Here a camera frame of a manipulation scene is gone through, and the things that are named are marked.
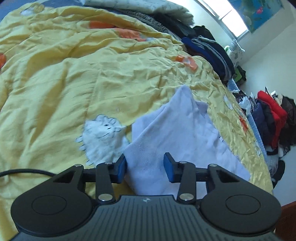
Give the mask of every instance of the lavender cloth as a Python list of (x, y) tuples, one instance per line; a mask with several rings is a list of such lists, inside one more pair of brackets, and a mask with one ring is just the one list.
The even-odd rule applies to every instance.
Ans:
[[(185, 85), (167, 104), (132, 125), (132, 143), (123, 153), (128, 164), (126, 180), (136, 194), (176, 197), (180, 184), (168, 181), (163, 167), (165, 152), (175, 161), (189, 161), (202, 168), (216, 163), (245, 180), (250, 178), (213, 126), (207, 104), (196, 102)], [(197, 182), (197, 198), (206, 194), (205, 183)]]

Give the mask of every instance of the wooden furniture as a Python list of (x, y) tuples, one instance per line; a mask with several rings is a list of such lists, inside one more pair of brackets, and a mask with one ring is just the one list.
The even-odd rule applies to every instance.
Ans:
[(296, 201), (282, 206), (276, 235), (284, 241), (296, 241)]

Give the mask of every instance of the fish poster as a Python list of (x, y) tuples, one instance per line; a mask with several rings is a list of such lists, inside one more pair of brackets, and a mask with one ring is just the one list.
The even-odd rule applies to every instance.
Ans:
[(280, 0), (229, 0), (253, 33), (282, 7)]

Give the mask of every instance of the yellow blanket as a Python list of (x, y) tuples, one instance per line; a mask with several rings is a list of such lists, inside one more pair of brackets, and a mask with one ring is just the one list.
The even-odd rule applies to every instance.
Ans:
[[(59, 173), (75, 163), (85, 164), (75, 138), (86, 119), (105, 114), (130, 126), (186, 84), (195, 99), (209, 104), (211, 120), (250, 171), (250, 182), (271, 192), (254, 134), (250, 127), (244, 132), (235, 98), (205, 59), (194, 57), (198, 68), (191, 70), (175, 61), (177, 55), (188, 56), (182, 43), (128, 16), (36, 3), (35, 14), (22, 16), (30, 6), (11, 12), (0, 23), (0, 53), (7, 57), (0, 72), (0, 171), (37, 168)], [(114, 29), (89, 29), (90, 20), (157, 39), (124, 39)], [(38, 174), (0, 179), (0, 240), (16, 234), (10, 217), (13, 200), (46, 179)], [(128, 192), (126, 184), (115, 189), (117, 195)], [(93, 186), (88, 191), (92, 194)]]

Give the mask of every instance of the red clothing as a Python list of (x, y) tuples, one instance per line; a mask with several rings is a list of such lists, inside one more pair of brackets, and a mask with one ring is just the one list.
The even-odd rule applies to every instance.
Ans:
[(259, 100), (262, 100), (263, 102), (269, 105), (276, 124), (276, 133), (273, 137), (272, 142), (270, 143), (271, 147), (274, 149), (277, 147), (279, 134), (281, 132), (281, 129), (286, 124), (288, 114), (282, 107), (278, 105), (278, 103), (276, 103), (276, 101), (269, 94), (263, 91), (259, 91), (257, 97)]

